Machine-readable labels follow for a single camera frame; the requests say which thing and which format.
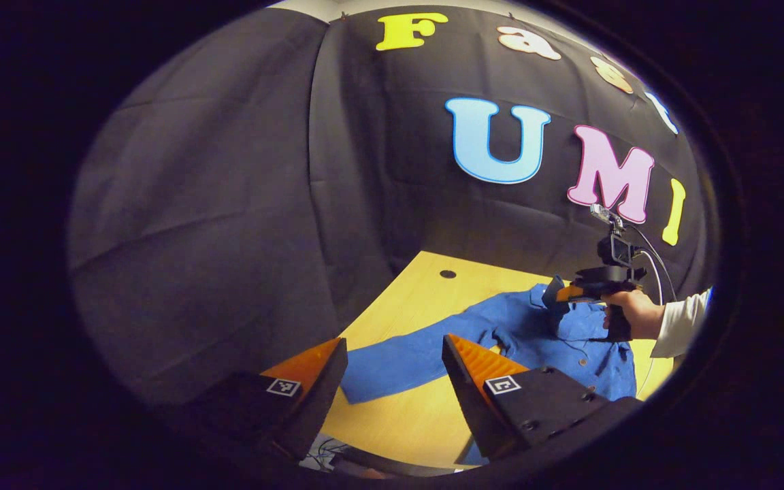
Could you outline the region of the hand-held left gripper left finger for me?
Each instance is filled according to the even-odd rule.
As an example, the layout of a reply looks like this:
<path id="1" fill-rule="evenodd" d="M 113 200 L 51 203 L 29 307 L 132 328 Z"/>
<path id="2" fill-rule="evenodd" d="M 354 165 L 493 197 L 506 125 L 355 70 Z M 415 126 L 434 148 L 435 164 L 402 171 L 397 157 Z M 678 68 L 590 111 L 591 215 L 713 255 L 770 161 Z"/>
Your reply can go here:
<path id="1" fill-rule="evenodd" d="M 237 372 L 194 400 L 194 419 L 220 443 L 304 459 L 348 366 L 344 338 L 308 348 L 263 372 Z"/>

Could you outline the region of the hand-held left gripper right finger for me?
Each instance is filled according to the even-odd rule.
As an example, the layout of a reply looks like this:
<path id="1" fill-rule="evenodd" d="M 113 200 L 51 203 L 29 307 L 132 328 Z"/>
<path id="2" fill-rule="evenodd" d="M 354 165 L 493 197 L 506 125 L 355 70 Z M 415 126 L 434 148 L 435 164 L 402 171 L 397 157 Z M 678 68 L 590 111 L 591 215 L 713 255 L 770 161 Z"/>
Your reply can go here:
<path id="1" fill-rule="evenodd" d="M 613 430 L 640 409 L 635 397 L 598 395 L 554 366 L 528 369 L 447 334 L 442 362 L 483 458 L 538 451 L 561 458 Z"/>

